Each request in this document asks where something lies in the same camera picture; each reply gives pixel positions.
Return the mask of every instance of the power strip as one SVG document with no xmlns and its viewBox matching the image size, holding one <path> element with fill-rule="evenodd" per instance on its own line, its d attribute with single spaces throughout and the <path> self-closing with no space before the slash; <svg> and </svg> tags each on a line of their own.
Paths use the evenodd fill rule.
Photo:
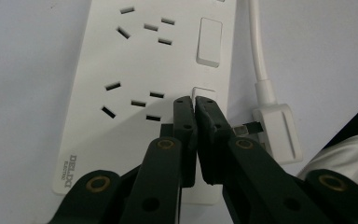
<svg viewBox="0 0 358 224">
<path fill-rule="evenodd" d="M 172 103 L 214 95 L 227 111 L 233 0 L 92 1 L 53 181 L 65 194 L 94 170 L 139 165 Z M 197 170 L 184 203 L 217 203 L 220 187 Z"/>
</svg>

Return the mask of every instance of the white switch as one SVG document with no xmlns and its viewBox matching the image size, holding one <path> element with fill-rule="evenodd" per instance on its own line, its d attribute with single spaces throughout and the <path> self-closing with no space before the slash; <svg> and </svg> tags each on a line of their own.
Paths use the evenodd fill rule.
<svg viewBox="0 0 358 224">
<path fill-rule="evenodd" d="M 220 21 L 201 19 L 197 63 L 211 67 L 219 66 L 222 26 Z"/>
</svg>

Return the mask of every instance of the brand logo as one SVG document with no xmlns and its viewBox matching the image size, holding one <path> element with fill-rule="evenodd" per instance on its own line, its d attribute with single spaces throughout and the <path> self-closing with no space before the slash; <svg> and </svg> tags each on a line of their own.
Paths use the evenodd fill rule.
<svg viewBox="0 0 358 224">
<path fill-rule="evenodd" d="M 76 158 L 77 158 L 77 156 L 71 155 L 71 157 L 69 158 L 69 161 L 65 161 L 63 163 L 61 180 L 65 181 L 64 186 L 66 188 L 72 187 L 72 180 L 74 179 L 73 172 L 75 171 Z"/>
</svg>

